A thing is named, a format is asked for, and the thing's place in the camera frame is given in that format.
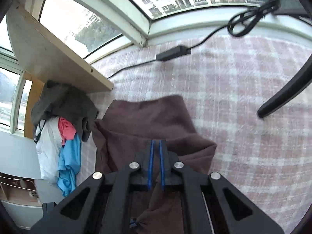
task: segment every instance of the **brown towel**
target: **brown towel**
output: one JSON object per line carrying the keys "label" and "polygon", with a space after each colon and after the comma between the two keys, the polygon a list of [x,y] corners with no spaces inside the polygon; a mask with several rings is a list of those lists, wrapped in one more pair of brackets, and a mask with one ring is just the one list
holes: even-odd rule
{"label": "brown towel", "polygon": [[[103,119],[92,129],[96,144],[96,171],[110,173],[134,160],[149,139],[166,139],[169,151],[197,172],[208,173],[216,144],[200,137],[181,96],[131,103],[114,100]],[[154,156],[154,184],[150,192],[135,192],[131,217],[137,218],[138,233],[183,233],[180,197],[163,193],[156,178],[159,152]]]}

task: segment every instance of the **floor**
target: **floor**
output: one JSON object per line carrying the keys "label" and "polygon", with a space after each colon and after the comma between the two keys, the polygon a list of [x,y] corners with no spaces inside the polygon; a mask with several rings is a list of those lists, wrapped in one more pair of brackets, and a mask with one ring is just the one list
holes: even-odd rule
{"label": "floor", "polygon": [[[112,54],[93,64],[109,76],[155,58],[186,39]],[[312,49],[260,36],[215,36],[192,54],[124,70],[111,92],[90,94],[99,118],[114,99],[141,101],[183,96],[197,132],[218,146],[219,171],[290,233],[312,202],[312,86],[261,120],[257,109],[300,69]],[[81,183],[94,171],[92,138],[82,147]]]}

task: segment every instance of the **blue cloth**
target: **blue cloth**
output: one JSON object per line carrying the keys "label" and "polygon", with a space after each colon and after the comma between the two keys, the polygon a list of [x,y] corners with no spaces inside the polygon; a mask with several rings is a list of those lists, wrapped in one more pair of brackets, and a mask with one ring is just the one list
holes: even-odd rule
{"label": "blue cloth", "polygon": [[58,162],[59,179],[57,186],[62,190],[63,196],[69,195],[76,189],[76,174],[81,165],[81,141],[76,133],[73,140],[67,140],[61,149]]}

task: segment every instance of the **pink shirt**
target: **pink shirt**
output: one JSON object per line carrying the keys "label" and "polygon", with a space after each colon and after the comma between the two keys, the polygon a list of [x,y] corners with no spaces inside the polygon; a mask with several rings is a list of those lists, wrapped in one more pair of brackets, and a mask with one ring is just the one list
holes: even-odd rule
{"label": "pink shirt", "polygon": [[76,129],[73,124],[68,120],[60,117],[58,122],[58,128],[60,130],[60,135],[62,137],[62,145],[65,145],[65,140],[73,140],[76,134]]}

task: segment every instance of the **gray cloth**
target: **gray cloth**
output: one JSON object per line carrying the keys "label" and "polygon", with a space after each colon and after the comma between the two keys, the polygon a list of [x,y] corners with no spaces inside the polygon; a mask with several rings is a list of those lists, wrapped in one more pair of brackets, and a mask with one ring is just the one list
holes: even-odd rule
{"label": "gray cloth", "polygon": [[47,81],[32,109],[31,118],[37,127],[42,119],[61,116],[73,124],[82,141],[86,142],[97,115],[98,109],[85,93],[69,84]]}

